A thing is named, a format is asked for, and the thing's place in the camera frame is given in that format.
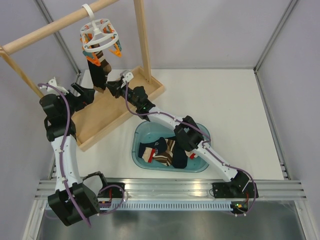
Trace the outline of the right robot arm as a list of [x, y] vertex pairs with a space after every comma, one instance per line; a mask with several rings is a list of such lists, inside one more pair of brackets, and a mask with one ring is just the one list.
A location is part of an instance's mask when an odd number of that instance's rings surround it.
[[201, 157], [214, 166], [228, 187], [229, 193], [240, 197], [246, 191], [258, 194], [253, 177], [245, 170], [229, 165], [211, 146], [211, 138], [202, 132], [193, 118], [189, 115], [178, 117], [170, 115], [153, 104], [143, 86], [129, 88], [129, 83], [120, 78], [104, 84], [115, 98], [123, 97], [125, 104], [133, 105], [136, 110], [130, 113], [143, 120], [160, 124], [175, 134], [176, 143], [185, 151]]

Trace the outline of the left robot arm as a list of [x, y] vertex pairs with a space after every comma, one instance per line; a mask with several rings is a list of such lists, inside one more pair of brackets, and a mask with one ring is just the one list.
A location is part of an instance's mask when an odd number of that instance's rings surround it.
[[76, 149], [76, 125], [72, 115], [94, 100], [95, 91], [72, 84], [80, 95], [75, 96], [55, 79], [40, 83], [47, 94], [39, 103], [46, 114], [44, 127], [55, 156], [56, 184], [47, 198], [48, 205], [65, 226], [80, 221], [91, 225], [90, 217], [100, 212], [99, 198], [108, 195], [110, 186], [105, 176], [96, 171], [80, 177]]

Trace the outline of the brown striped sock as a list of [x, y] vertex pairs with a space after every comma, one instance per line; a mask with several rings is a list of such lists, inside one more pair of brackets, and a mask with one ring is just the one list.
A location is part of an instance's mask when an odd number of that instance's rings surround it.
[[[106, 60], [104, 54], [103, 54], [103, 51], [100, 50], [100, 51], [97, 51], [97, 52], [94, 52], [95, 55], [97, 56], [97, 58], [99, 59], [100, 63], [101, 63], [101, 66], [103, 68], [103, 71], [104, 71], [104, 74], [105, 74], [105, 78], [106, 78], [106, 82], [108, 80], [108, 75], [109, 73], [111, 72], [112, 70], [112, 67], [111, 65], [108, 63], [108, 61]], [[96, 91], [98, 91], [99, 93], [103, 93], [105, 90], [102, 90], [100, 88], [97, 88], [97, 87], [94, 87], [94, 89]]]
[[153, 154], [153, 160], [161, 163], [162, 165], [169, 167], [177, 167], [178, 159], [176, 153], [176, 138], [163, 138], [160, 137], [155, 142], [155, 153]]

